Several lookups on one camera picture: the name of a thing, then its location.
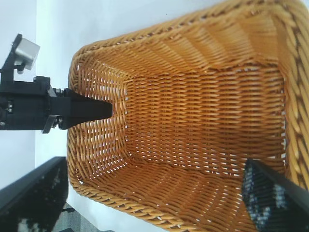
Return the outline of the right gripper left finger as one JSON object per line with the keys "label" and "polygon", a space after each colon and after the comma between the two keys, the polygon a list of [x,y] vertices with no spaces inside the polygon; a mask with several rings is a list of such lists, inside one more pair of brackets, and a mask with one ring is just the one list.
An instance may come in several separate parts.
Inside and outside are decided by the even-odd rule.
{"label": "right gripper left finger", "polygon": [[54,157],[0,191],[2,232],[51,232],[68,197],[65,157]]}

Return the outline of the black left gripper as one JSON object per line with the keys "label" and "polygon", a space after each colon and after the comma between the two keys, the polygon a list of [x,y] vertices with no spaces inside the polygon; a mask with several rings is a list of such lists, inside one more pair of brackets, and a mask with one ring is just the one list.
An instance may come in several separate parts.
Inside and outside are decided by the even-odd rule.
{"label": "black left gripper", "polygon": [[112,116],[111,103],[82,96],[71,89],[53,88],[50,78],[36,76],[32,82],[0,83],[0,129],[3,131],[41,131],[49,133],[61,121],[51,114],[51,98],[65,97],[64,129],[107,119]]}

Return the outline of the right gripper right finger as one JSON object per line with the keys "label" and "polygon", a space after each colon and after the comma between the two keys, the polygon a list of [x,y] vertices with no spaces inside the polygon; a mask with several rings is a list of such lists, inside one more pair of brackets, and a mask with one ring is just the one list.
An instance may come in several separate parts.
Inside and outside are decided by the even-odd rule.
{"label": "right gripper right finger", "polygon": [[246,161],[242,198],[259,232],[309,230],[309,192],[261,161]]}

